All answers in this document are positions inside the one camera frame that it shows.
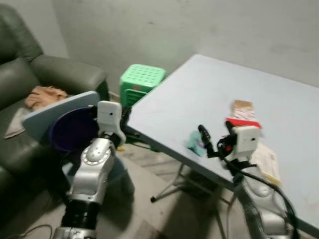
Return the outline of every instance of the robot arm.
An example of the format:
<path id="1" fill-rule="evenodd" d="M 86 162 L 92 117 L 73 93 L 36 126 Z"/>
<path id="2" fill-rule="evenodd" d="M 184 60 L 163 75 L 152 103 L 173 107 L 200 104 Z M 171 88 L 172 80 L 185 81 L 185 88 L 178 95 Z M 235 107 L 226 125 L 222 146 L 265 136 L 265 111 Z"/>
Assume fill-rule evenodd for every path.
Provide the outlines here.
<path id="1" fill-rule="evenodd" d="M 81 154 L 81 164 L 54 239 L 96 239 L 97 216 L 105 196 L 108 174 L 114 165 L 115 150 L 126 140 L 120 129 L 121 105 L 101 101 L 97 110 L 97 122 L 103 136 L 94 139 Z"/>
<path id="2" fill-rule="evenodd" d="M 258 177 L 265 182 L 257 165 L 251 165 L 249 159 L 256 150 L 260 130 L 255 126 L 226 126 L 230 134 L 218 142 L 215 152 L 210 135 L 204 126 L 198 127 L 202 141 L 207 149 L 208 158 L 219 157 L 223 167 L 233 176 L 234 193 L 243 206 L 250 235 L 253 239 L 288 239 L 287 214 L 275 201 L 275 190 L 268 185 L 239 173 L 238 169 Z"/>

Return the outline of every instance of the green plastic stool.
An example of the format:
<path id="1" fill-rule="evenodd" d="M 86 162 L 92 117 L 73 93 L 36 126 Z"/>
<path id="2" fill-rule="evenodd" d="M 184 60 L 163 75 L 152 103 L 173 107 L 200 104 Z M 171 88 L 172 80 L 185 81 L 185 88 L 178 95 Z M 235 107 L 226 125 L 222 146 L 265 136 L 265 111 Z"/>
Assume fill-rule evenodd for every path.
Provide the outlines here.
<path id="1" fill-rule="evenodd" d="M 131 65 L 121 76 L 121 104 L 132 106 L 165 78 L 165 70 L 141 64 Z"/>

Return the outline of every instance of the towel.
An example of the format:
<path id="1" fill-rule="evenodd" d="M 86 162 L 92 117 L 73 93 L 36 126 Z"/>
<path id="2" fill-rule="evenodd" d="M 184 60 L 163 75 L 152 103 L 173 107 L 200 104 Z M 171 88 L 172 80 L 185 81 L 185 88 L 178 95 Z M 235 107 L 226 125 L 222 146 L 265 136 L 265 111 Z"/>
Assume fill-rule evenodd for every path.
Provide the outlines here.
<path id="1" fill-rule="evenodd" d="M 11 138 L 25 131 L 25 128 L 22 126 L 22 120 L 28 113 L 31 112 L 31 110 L 39 110 L 49 104 L 61 101 L 67 98 L 67 96 L 68 95 L 65 93 L 65 91 L 57 89 L 53 86 L 36 86 L 24 101 L 29 109 L 20 108 L 17 110 L 4 134 L 4 138 Z"/>
<path id="2" fill-rule="evenodd" d="M 64 100 L 67 96 L 65 91 L 53 86 L 36 86 L 24 102 L 29 108 L 36 111 L 49 104 Z"/>

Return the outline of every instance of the electrical wire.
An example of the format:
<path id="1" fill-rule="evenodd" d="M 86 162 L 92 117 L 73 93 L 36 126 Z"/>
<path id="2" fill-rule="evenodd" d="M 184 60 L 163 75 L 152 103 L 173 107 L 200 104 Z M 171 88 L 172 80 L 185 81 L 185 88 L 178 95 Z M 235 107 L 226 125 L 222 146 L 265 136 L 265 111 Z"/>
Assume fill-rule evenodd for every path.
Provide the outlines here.
<path id="1" fill-rule="evenodd" d="M 35 227 L 31 228 L 30 230 L 26 231 L 26 233 L 24 233 L 23 236 L 20 239 L 24 239 L 30 232 L 32 232 L 32 231 L 34 231 L 34 230 L 36 230 L 38 228 L 49 228 L 50 229 L 49 239 L 51 239 L 52 234 L 53 234 L 53 228 L 49 224 L 41 224 L 41 225 L 38 225 L 38 226 L 35 226 Z"/>
<path id="2" fill-rule="evenodd" d="M 39 228 L 49 228 L 49 229 L 50 229 L 50 237 L 49 237 L 49 239 L 51 239 L 52 234 L 53 234 L 53 228 L 52 228 L 52 226 L 49 225 L 49 224 L 41 224 L 41 225 L 35 226 L 35 227 L 33 227 L 33 228 L 27 230 L 25 233 L 9 235 L 9 236 L 5 237 L 4 239 L 17 238 L 17 237 L 18 237 L 18 239 L 24 239 L 24 238 L 26 238 L 32 231 L 34 231 L 34 230 L 36 230 L 36 229 L 39 229 Z"/>
<path id="3" fill-rule="evenodd" d="M 268 187 L 272 188 L 275 192 L 277 192 L 283 199 L 284 199 L 284 203 L 285 203 L 285 206 L 287 208 L 287 214 L 289 216 L 289 219 L 290 219 L 290 222 L 291 222 L 291 225 L 293 226 L 293 234 L 292 234 L 292 239 L 299 239 L 300 238 L 300 235 L 298 233 L 298 219 L 296 217 L 296 214 L 295 214 L 295 210 L 291 204 L 291 202 L 289 201 L 289 199 L 285 196 L 285 194 L 283 193 L 283 191 L 278 187 L 276 186 L 275 184 L 272 184 L 272 183 L 269 183 L 267 181 L 265 181 L 264 179 L 260 178 L 260 177 L 257 177 L 255 175 L 252 175 L 250 173 L 247 173 L 247 172 L 244 172 L 242 171 L 240 168 L 238 168 L 237 166 L 235 166 L 233 163 L 231 163 L 230 161 L 228 161 L 225 156 L 223 155 L 223 152 L 221 151 L 221 147 L 220 145 L 223 143 L 223 138 L 219 140 L 219 142 L 217 143 L 217 149 L 218 149 L 218 156 L 221 160 L 223 160 L 227 166 L 229 168 L 231 168 L 232 170 L 246 176 L 246 177 L 249 177 L 249 178 L 252 178 L 252 179 L 255 179 L 265 185 L 267 185 Z"/>

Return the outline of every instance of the sofa armrest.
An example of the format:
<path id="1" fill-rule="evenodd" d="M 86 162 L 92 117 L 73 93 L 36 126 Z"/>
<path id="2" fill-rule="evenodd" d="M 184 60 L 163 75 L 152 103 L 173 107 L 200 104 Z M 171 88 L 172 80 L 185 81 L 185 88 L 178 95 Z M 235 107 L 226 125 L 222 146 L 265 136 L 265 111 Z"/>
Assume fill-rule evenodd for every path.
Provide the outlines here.
<path id="1" fill-rule="evenodd" d="M 69 94 L 99 91 L 107 94 L 106 73 L 95 66 L 69 59 L 41 55 L 31 62 L 31 67 L 44 85 L 52 85 Z"/>

